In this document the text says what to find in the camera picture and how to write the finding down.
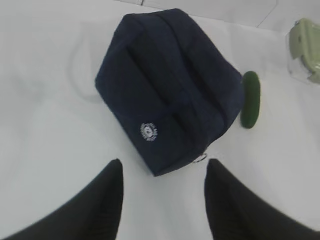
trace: dark fabric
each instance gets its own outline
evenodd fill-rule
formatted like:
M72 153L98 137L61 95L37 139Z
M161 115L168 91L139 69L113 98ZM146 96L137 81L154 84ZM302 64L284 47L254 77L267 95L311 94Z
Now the dark fabric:
M200 156L244 103L242 76L183 11L125 15L95 79L155 176ZM152 124L154 137L145 137Z
M123 169L117 159L66 204L5 240L115 240L123 194Z
M207 166L204 196L214 240L320 240L320 234L279 212L218 160Z

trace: white floor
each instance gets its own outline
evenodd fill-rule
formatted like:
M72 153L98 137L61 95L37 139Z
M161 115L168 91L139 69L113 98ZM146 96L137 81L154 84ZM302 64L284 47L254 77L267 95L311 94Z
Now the white floor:
M119 158L125 195L117 239L212 239L207 161L152 177L94 88L121 17L154 9L104 0L2 4L0 238L60 207ZM274 207L320 230L320 88L290 78L281 33L194 19L239 71L261 79L256 127L245 130L236 120L209 156Z

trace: embroidered logo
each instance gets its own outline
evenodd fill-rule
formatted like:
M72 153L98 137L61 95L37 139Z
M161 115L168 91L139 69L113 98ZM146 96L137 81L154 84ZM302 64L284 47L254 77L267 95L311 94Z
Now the embroidered logo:
M142 123L140 127L140 132L142 137L147 141L147 142L153 142L158 135L158 130L156 126L150 122L150 123Z

